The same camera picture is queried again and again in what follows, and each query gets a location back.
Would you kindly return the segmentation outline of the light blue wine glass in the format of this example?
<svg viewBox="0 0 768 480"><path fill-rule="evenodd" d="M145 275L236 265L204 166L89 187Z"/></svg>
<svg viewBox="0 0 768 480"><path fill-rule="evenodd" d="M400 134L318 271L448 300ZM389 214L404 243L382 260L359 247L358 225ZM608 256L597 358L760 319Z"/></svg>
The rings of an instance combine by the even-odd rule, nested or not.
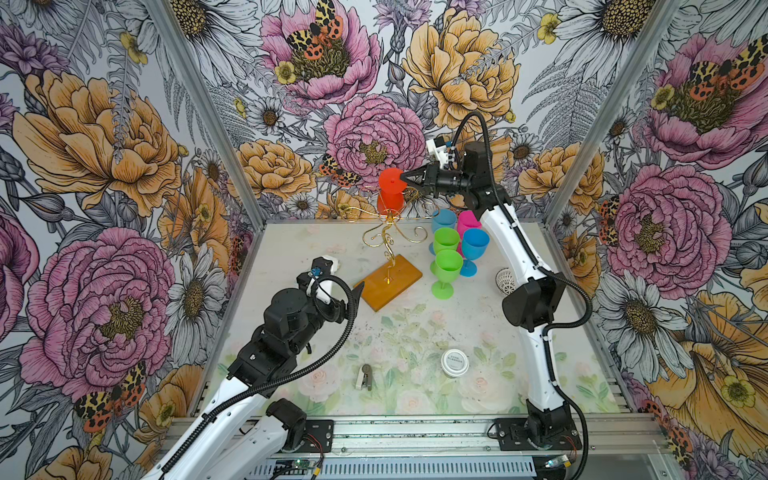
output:
<svg viewBox="0 0 768 480"><path fill-rule="evenodd" d="M433 241L434 241L434 232L437 231L440 228L448 227L455 229L457 224L457 215L451 211L450 209L444 209L440 210L433 218L432 218L432 232L433 232ZM431 254L435 255L434 248L433 248L433 242L429 245L429 251Z"/></svg>

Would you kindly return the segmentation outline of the cyan wine glass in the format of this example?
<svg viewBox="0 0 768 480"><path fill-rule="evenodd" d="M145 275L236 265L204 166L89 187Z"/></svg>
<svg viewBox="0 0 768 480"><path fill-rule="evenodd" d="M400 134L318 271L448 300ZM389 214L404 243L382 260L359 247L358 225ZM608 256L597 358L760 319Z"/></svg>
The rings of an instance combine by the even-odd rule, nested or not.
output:
<svg viewBox="0 0 768 480"><path fill-rule="evenodd" d="M465 231L462 242L463 266L460 275L473 277L477 274L478 267L475 263L482 257L490 243L489 235L480 228L472 228Z"/></svg>

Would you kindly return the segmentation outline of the white round jar lid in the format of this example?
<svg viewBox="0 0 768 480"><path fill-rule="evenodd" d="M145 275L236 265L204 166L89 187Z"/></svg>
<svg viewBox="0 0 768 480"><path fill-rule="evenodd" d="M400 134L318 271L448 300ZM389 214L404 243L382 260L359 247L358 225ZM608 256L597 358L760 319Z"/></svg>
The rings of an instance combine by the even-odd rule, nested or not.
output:
<svg viewBox="0 0 768 480"><path fill-rule="evenodd" d="M451 348L445 350L440 357L440 366L445 375L450 378L459 378L469 371L469 358L460 349Z"/></svg>

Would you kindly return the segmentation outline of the red wine glass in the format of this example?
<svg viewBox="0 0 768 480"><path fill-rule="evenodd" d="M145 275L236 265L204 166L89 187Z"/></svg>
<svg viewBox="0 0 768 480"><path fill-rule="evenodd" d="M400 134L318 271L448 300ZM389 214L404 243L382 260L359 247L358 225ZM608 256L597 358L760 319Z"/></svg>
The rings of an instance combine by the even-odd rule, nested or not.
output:
<svg viewBox="0 0 768 480"><path fill-rule="evenodd" d="M388 168L381 172L377 200L377 210L380 214L399 213L403 209L407 184L401 179L402 173L399 168Z"/></svg>

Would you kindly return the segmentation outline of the green wine glass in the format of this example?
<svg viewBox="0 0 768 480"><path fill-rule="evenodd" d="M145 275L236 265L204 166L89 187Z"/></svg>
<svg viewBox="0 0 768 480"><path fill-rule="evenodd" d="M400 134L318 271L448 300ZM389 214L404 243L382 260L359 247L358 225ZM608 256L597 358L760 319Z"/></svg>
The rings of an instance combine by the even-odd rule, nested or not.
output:
<svg viewBox="0 0 768 480"><path fill-rule="evenodd" d="M442 250L436 254L433 265L437 280L432 285L432 294L439 300L447 300L454 294L452 283L460 276L463 258L455 250Z"/></svg>
<svg viewBox="0 0 768 480"><path fill-rule="evenodd" d="M448 251L448 271L456 279L463 267L463 258L458 253L460 236L457 230L443 227L434 232L433 248L435 255L443 251Z"/></svg>

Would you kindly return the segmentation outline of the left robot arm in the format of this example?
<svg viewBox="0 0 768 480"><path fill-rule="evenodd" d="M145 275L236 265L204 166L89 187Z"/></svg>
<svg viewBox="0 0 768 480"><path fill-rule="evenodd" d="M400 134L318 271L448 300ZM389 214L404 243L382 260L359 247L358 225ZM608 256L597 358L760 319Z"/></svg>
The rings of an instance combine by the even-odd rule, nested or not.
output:
<svg viewBox="0 0 768 480"><path fill-rule="evenodd" d="M297 449L307 415L291 401L271 400L281 386L326 364L349 338L365 285L350 287L330 273L301 274L293 288L275 293L264 322L241 348L204 411L146 473L148 479L243 479L281 450ZM327 323L344 329L310 365L298 357Z"/></svg>

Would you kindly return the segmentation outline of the orange wooden rack base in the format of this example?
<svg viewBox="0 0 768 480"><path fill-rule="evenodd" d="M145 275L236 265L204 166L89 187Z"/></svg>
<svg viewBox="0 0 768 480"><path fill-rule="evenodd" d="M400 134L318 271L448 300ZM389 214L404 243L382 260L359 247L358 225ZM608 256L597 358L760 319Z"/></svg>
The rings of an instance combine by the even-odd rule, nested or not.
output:
<svg viewBox="0 0 768 480"><path fill-rule="evenodd" d="M396 255L357 284L363 286L361 298L378 312L420 280L423 273L402 255Z"/></svg>

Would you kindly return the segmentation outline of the small grey key fob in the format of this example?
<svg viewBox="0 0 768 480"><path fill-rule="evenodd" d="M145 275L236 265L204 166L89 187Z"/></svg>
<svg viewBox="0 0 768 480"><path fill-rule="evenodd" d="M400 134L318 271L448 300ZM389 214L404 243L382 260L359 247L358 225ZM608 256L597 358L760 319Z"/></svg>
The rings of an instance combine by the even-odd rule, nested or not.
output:
<svg viewBox="0 0 768 480"><path fill-rule="evenodd" d="M363 391L371 391L373 389L373 369L370 364L363 364L359 368L355 388Z"/></svg>

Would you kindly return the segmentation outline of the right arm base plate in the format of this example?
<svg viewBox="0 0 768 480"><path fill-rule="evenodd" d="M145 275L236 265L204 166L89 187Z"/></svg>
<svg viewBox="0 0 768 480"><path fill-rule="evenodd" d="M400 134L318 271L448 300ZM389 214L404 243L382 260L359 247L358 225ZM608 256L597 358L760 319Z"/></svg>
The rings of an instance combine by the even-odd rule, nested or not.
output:
<svg viewBox="0 0 768 480"><path fill-rule="evenodd" d="M495 440L501 451L580 450L582 439L573 420L546 430L531 426L529 418L501 417L492 421L486 435Z"/></svg>

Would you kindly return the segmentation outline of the aluminium front rail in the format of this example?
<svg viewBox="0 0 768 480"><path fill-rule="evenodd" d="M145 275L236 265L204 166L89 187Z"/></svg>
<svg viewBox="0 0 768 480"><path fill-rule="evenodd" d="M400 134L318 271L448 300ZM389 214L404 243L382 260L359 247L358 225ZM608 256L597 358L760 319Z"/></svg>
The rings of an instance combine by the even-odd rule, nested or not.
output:
<svg viewBox="0 0 768 480"><path fill-rule="evenodd" d="M571 450L501 451L492 415L318 417L336 422L327 454L276 453L243 479L568 479ZM590 453L579 479L681 479L648 414L590 414Z"/></svg>

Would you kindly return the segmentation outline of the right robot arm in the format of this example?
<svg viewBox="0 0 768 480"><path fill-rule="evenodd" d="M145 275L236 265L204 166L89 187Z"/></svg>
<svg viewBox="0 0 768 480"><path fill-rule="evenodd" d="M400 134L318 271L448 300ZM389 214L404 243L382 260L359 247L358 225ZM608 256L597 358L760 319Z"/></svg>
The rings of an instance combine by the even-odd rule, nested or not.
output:
<svg viewBox="0 0 768 480"><path fill-rule="evenodd" d="M484 116L478 111L466 114L455 129L455 137L471 120L480 125L481 141L460 145L452 140L438 145L431 149L429 163L402 173L400 178L430 196L462 195L465 208L496 242L514 275L516 287L505 296L501 309L507 322L522 331L529 381L527 418L522 426L513 428L505 427L502 420L495 421L496 438L516 440L538 451L552 450L563 442L579 456L565 476L579 479L590 453L588 425L582 409L562 388L553 339L557 329L584 326L593 312L592 301L576 282L549 267L523 231L511 197L495 180Z"/></svg>

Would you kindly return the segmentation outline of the white mesh sink strainer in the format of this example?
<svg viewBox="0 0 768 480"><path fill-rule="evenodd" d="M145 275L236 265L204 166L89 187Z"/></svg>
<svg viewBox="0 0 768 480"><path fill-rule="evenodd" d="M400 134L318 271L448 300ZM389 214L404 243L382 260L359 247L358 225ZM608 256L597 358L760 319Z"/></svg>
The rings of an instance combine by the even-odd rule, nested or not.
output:
<svg viewBox="0 0 768 480"><path fill-rule="evenodd" d="M504 295L509 295L518 288L515 274L509 268L502 268L497 272L495 283Z"/></svg>

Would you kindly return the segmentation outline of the magenta wine glass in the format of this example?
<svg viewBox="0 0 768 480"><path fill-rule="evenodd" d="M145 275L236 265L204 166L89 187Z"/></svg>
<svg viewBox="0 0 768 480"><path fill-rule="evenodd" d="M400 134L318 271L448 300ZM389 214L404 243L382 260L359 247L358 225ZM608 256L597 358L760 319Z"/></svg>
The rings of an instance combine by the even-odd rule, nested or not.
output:
<svg viewBox="0 0 768 480"><path fill-rule="evenodd" d="M459 233L460 238L464 237L467 230L480 229L482 223L476 218L472 211L462 211L457 218L456 230Z"/></svg>

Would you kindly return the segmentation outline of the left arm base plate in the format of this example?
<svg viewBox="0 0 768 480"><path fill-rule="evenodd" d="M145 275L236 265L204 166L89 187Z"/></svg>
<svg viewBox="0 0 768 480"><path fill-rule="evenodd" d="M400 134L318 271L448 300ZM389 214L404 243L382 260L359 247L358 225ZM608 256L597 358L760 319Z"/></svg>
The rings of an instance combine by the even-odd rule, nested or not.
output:
<svg viewBox="0 0 768 480"><path fill-rule="evenodd" d="M332 451L336 422L309 419L301 434L291 430L285 446L279 453L327 454Z"/></svg>

